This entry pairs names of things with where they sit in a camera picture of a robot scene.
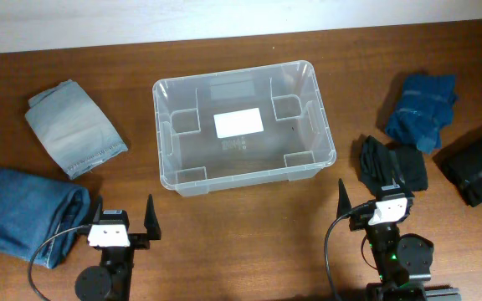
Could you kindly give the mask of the large black garment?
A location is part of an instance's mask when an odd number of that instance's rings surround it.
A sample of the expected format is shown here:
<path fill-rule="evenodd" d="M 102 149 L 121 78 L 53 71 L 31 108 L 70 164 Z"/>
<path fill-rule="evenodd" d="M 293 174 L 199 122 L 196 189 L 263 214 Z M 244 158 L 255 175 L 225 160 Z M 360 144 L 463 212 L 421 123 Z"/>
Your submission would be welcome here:
<path fill-rule="evenodd" d="M 440 169 L 469 206 L 482 203 L 482 138 L 442 160 Z"/>

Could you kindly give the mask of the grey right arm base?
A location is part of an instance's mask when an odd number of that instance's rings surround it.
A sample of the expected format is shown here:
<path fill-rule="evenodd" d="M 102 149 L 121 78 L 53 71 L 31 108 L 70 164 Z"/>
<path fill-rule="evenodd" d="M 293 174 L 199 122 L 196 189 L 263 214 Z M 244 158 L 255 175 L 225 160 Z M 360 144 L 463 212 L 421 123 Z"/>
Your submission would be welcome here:
<path fill-rule="evenodd" d="M 449 286 L 425 288 L 420 283 L 399 288 L 384 288 L 382 285 L 367 285 L 366 301 L 462 301 L 458 288 Z"/>

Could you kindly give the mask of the light blue jeans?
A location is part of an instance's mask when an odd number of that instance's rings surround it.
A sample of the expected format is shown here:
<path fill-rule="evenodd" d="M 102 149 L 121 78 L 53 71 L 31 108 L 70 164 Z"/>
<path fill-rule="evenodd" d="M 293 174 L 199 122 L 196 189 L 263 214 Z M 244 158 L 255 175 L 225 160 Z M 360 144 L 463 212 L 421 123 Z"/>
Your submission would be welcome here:
<path fill-rule="evenodd" d="M 28 100 L 25 119 L 69 179 L 128 151 L 100 107 L 73 80 Z"/>

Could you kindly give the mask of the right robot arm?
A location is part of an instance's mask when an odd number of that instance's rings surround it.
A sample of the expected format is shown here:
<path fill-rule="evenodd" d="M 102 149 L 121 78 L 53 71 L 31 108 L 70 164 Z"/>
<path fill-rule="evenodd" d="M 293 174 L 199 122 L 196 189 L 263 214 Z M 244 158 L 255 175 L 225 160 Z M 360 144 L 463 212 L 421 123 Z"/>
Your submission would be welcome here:
<path fill-rule="evenodd" d="M 380 283 L 367 286 L 369 300 L 425 300 L 430 280 L 433 243 L 416 234 L 400 233 L 398 224 L 410 215 L 414 193 L 428 189 L 420 151 L 408 146 L 389 150 L 365 142 L 360 154 L 361 181 L 375 196 L 353 207 L 345 185 L 338 182 L 335 222 L 349 221 L 352 232 L 365 232 Z"/>

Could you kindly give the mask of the medium blue jeans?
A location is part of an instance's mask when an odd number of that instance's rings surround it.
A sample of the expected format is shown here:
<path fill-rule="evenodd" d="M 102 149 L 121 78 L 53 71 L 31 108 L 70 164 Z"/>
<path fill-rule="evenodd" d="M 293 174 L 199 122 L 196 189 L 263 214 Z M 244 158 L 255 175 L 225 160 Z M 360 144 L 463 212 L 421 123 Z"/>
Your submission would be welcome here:
<path fill-rule="evenodd" d="M 82 186 L 0 168 L 0 252 L 56 268 L 89 208 Z"/>

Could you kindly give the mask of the small black garment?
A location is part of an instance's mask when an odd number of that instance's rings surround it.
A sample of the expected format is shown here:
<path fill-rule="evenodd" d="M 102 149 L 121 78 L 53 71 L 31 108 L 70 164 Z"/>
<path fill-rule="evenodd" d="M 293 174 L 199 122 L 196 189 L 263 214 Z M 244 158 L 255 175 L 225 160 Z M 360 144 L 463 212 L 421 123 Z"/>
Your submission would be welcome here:
<path fill-rule="evenodd" d="M 366 185 L 370 193 L 376 195 L 380 188 L 395 182 L 389 151 L 395 151 L 397 154 L 407 188 L 410 191 L 427 190 L 428 175 L 421 151 L 408 145 L 390 150 L 374 137 L 368 136 L 361 145 L 360 181 Z"/>

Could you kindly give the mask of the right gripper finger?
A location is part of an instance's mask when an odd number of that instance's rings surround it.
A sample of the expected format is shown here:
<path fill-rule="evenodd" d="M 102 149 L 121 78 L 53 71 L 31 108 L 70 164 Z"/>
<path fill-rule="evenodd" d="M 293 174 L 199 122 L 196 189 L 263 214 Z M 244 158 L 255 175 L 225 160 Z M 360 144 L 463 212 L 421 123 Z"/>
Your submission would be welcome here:
<path fill-rule="evenodd" d="M 336 209 L 336 217 L 337 218 L 346 217 L 351 211 L 352 207 L 351 207 L 349 196 L 346 191 L 345 184 L 341 178 L 338 180 L 338 191 L 339 191 L 339 196 L 338 196 L 338 206 Z"/>
<path fill-rule="evenodd" d="M 393 180 L 399 185 L 405 196 L 410 196 L 410 191 L 406 186 L 404 175 L 397 160 L 397 154 L 394 150 L 389 151 L 390 161 L 392 163 L 392 177 Z"/>

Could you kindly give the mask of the dark teal garment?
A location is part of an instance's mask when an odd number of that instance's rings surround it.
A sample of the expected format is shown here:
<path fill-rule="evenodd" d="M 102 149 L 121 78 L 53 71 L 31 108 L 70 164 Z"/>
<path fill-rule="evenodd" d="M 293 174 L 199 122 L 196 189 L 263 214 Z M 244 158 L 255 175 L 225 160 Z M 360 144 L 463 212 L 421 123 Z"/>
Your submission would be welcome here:
<path fill-rule="evenodd" d="M 453 74 L 408 76 L 385 133 L 425 154 L 439 149 L 440 131 L 454 119 L 453 106 L 458 98 L 455 85 L 456 76 Z"/>

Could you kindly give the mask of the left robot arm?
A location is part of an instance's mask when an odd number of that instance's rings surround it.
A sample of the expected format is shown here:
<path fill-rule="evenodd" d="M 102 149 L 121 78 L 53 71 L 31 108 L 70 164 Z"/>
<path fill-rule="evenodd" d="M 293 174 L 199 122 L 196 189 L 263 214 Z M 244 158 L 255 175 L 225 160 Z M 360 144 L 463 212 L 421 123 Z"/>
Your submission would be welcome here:
<path fill-rule="evenodd" d="M 162 238 L 153 196 L 146 202 L 144 233 L 129 233 L 129 217 L 124 210 L 105 210 L 98 201 L 91 224 L 79 234 L 87 237 L 90 247 L 101 251 L 100 263 L 84 269 L 74 285 L 81 300 L 117 300 L 130 298 L 131 277 L 136 250 L 147 250 L 151 241 Z"/>

